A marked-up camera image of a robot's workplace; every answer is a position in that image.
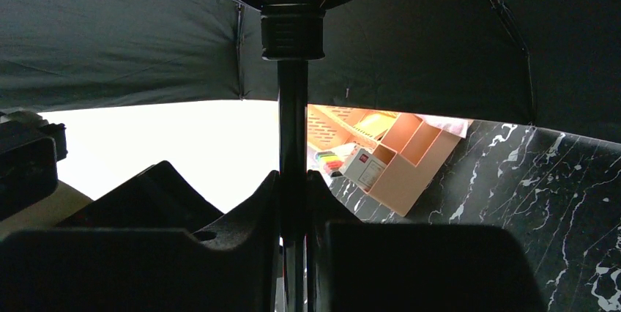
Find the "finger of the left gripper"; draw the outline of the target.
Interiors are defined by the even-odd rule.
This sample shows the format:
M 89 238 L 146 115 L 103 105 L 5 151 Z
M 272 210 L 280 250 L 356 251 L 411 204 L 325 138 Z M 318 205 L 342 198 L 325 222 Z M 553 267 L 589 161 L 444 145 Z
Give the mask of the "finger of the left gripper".
M 223 215 L 168 161 L 154 164 L 57 224 L 59 228 L 186 229 Z

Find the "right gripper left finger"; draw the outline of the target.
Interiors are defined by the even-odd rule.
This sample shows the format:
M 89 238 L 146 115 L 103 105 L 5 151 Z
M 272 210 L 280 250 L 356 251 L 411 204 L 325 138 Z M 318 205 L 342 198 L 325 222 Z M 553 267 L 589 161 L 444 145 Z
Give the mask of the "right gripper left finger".
M 280 174 L 201 230 L 65 228 L 1 241 L 3 311 L 272 311 Z

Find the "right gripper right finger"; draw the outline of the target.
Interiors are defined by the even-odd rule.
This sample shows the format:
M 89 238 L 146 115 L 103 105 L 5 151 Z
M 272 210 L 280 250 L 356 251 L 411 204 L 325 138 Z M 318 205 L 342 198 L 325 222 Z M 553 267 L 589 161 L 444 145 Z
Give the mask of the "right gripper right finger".
M 306 182 L 310 311 L 544 311 L 514 236 L 484 225 L 366 223 Z

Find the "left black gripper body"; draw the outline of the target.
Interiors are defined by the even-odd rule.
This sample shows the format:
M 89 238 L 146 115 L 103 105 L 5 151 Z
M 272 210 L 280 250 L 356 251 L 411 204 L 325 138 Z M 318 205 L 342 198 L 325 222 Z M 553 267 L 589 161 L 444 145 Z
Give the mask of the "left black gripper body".
M 66 126 L 31 111 L 1 113 L 1 219 L 49 197 L 67 156 Z

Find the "pink and black folding umbrella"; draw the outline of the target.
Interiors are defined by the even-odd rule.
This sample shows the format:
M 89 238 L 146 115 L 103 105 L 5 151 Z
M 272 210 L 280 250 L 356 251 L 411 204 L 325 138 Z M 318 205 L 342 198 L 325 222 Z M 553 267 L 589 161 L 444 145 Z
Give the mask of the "pink and black folding umbrella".
M 545 311 L 620 309 L 620 0 L 327 0 L 311 103 L 473 120 L 407 216 L 521 243 Z M 274 100 L 232 0 L 1 0 L 1 108 Z

